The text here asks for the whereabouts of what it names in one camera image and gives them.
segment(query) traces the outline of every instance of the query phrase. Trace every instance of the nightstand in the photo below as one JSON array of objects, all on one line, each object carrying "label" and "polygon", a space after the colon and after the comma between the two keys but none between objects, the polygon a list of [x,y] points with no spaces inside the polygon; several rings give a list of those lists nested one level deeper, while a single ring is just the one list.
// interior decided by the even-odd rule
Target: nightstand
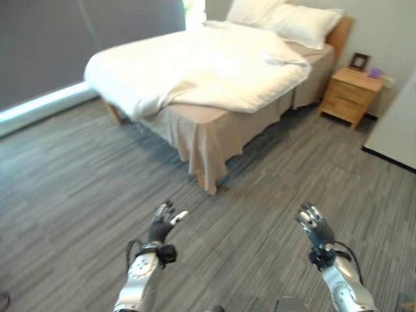
[{"label": "nightstand", "polygon": [[383,85],[383,78],[370,78],[362,71],[343,68],[332,76],[318,113],[346,120],[355,129]]}]

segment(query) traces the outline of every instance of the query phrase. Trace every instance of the picture frame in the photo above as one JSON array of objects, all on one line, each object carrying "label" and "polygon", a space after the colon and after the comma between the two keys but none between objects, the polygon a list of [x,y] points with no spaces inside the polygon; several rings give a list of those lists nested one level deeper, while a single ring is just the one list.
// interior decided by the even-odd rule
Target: picture frame
[{"label": "picture frame", "polygon": [[365,55],[361,53],[354,53],[354,56],[351,59],[349,68],[364,72],[364,69],[369,63],[369,60],[370,60],[369,55]]}]

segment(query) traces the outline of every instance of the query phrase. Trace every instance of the floor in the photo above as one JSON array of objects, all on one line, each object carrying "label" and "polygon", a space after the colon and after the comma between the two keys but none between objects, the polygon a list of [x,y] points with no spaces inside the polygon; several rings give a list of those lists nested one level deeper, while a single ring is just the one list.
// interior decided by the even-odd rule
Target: floor
[{"label": "floor", "polygon": [[295,294],[333,311],[294,221],[318,205],[357,254],[380,311],[416,294],[416,175],[360,150],[357,131],[310,106],[287,113],[228,162],[210,196],[147,129],[114,125],[91,101],[0,141],[0,291],[8,312],[111,311],[128,240],[167,198],[190,216],[169,237],[156,311],[272,311]]}]

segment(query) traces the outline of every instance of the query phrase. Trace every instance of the purple object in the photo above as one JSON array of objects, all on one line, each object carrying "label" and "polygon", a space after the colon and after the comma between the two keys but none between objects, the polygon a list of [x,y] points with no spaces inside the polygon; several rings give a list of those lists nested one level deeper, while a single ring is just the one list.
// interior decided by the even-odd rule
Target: purple object
[{"label": "purple object", "polygon": [[383,71],[379,68],[371,68],[368,74],[371,78],[380,78],[383,74]]}]

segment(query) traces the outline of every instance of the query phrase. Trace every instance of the wooden headboard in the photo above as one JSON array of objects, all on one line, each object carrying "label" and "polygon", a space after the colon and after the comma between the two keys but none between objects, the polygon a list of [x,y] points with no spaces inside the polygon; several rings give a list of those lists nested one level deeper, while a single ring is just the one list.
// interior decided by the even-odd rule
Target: wooden headboard
[{"label": "wooden headboard", "polygon": [[346,18],[345,16],[339,21],[337,26],[326,37],[326,43],[333,46],[335,50],[335,60],[339,58],[339,55],[343,52],[348,35],[355,22],[353,18]]}]

